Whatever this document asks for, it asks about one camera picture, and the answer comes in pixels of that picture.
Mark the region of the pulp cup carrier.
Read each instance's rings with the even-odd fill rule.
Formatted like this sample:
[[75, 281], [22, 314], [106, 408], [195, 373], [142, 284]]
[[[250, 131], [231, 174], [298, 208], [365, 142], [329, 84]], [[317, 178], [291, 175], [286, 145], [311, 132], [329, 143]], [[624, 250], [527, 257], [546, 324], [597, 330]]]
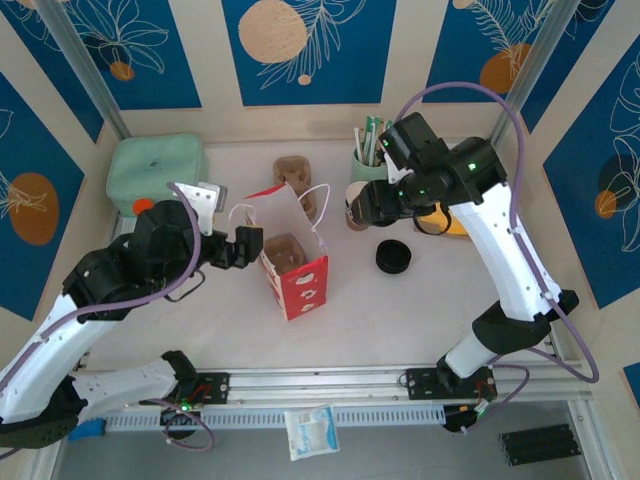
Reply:
[[264, 252], [279, 276], [286, 275], [305, 264], [305, 252], [292, 234], [267, 239]]

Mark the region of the red white paper gift bag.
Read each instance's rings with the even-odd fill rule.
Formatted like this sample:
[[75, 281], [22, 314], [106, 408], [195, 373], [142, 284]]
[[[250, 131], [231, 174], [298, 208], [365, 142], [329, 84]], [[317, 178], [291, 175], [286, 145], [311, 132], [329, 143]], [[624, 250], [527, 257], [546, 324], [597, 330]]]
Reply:
[[293, 320], [326, 303], [329, 276], [327, 246], [318, 232], [331, 197], [331, 187], [324, 183], [311, 191], [324, 189], [324, 203], [314, 220], [309, 220], [299, 197], [288, 184], [271, 187], [246, 197], [231, 211], [244, 213], [247, 225], [262, 227], [264, 244], [269, 238], [292, 234], [305, 252], [305, 264], [279, 276], [263, 250], [258, 263], [265, 272], [271, 291], [286, 320]]

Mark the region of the stack of brown paper cups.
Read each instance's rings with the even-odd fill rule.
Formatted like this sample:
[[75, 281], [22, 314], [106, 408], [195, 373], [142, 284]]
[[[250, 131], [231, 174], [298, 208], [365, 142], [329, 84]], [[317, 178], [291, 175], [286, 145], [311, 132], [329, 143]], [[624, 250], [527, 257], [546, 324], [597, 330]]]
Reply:
[[358, 225], [354, 222], [352, 215], [352, 204], [362, 189], [367, 185], [366, 181], [356, 181], [348, 186], [345, 193], [345, 220], [347, 226], [353, 231], [364, 231], [366, 225]]

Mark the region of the mint green straw holder cup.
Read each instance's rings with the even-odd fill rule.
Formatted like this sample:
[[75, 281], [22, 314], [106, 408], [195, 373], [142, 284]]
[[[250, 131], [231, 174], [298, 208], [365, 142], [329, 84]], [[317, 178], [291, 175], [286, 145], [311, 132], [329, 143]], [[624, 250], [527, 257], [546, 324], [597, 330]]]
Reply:
[[351, 183], [358, 181], [370, 182], [375, 180], [386, 180], [387, 177], [388, 169], [385, 162], [382, 162], [379, 166], [367, 166], [358, 160], [357, 149], [353, 149], [350, 175]]

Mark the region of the stack of yellow napkins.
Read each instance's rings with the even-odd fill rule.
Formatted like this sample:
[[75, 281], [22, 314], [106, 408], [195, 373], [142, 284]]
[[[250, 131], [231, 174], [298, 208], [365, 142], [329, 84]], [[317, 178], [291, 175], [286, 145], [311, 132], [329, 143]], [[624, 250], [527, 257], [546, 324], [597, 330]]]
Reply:
[[431, 222], [431, 223], [444, 223], [444, 222], [447, 222], [448, 225], [450, 225], [453, 221], [457, 221], [457, 222], [460, 223], [460, 221], [450, 212], [450, 210], [448, 208], [442, 209], [440, 203], [436, 203], [435, 204], [435, 210], [434, 210], [433, 213], [431, 213], [429, 215], [420, 216], [420, 217], [415, 218], [414, 219], [414, 223], [419, 218], [422, 218], [424, 222]]

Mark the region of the black cup lid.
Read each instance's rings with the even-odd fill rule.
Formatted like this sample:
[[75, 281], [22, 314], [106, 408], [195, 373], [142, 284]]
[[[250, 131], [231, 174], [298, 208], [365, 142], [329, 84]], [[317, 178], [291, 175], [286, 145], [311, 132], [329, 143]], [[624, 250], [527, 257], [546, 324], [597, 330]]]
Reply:
[[400, 274], [410, 265], [412, 253], [403, 242], [395, 239], [382, 241], [377, 249], [375, 261], [377, 267], [387, 274]]

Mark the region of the stack of pulp cup carriers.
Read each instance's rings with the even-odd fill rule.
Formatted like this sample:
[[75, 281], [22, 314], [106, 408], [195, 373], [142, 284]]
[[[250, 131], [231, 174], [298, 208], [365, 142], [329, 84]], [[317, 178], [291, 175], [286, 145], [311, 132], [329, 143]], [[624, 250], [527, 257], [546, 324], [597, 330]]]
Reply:
[[272, 179], [275, 186], [288, 184], [299, 197], [299, 203], [307, 218], [315, 219], [317, 200], [315, 192], [311, 191], [312, 172], [306, 157], [291, 155], [276, 159], [272, 166]]

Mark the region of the mint green zip pouch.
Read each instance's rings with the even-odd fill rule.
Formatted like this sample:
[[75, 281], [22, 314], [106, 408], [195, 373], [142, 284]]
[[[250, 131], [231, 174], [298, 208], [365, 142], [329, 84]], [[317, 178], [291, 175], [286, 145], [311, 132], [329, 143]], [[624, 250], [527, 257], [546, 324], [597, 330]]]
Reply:
[[172, 199], [169, 182], [196, 185], [209, 178], [209, 161], [195, 134], [135, 137], [114, 151], [106, 194], [125, 217], [134, 215], [140, 199]]

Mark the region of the white blue plastic packet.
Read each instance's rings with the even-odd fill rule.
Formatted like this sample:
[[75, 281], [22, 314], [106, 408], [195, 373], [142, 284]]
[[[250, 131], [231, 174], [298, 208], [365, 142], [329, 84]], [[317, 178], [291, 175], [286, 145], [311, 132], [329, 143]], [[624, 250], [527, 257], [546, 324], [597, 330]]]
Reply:
[[286, 411], [284, 420], [291, 461], [340, 451], [332, 406]]

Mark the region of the black ribbed block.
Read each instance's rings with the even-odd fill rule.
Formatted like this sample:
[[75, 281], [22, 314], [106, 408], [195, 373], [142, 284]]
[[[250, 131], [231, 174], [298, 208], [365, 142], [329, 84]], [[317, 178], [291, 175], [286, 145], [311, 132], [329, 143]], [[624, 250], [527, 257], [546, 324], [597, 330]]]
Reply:
[[499, 435], [510, 466], [579, 456], [581, 449], [568, 423]]

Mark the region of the aluminium frame post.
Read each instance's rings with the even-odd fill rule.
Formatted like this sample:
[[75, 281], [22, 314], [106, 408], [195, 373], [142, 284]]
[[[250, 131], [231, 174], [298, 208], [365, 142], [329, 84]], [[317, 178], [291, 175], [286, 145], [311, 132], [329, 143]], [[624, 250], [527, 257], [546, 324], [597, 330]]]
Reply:
[[494, 125], [490, 137], [494, 147], [500, 145], [513, 125], [520, 125], [518, 114], [536, 85], [580, 2], [581, 0], [556, 0], [554, 2], [549, 16], [541, 26], [526, 57], [524, 65], [521, 67], [511, 90], [506, 96], [506, 105], [510, 108], [514, 117], [511, 117], [508, 111], [504, 111], [499, 115]]
[[57, 0], [34, 0], [36, 10], [85, 92], [118, 140], [132, 137], [119, 106], [83, 40]]

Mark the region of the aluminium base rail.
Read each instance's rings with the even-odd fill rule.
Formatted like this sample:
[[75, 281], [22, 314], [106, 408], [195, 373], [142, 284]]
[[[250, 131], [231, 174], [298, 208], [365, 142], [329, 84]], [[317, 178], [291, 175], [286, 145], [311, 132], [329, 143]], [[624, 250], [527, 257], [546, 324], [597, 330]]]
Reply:
[[148, 404], [156, 397], [190, 405], [255, 407], [409, 401], [476, 404], [503, 400], [510, 393], [522, 401], [591, 397], [589, 386], [541, 362], [527, 363], [523, 369], [483, 368], [453, 390], [440, 385], [434, 370], [425, 366], [212, 370], [188, 380], [163, 377], [159, 368], [145, 366], [120, 372], [79, 370], [72, 377], [81, 395], [103, 400], [104, 411]]

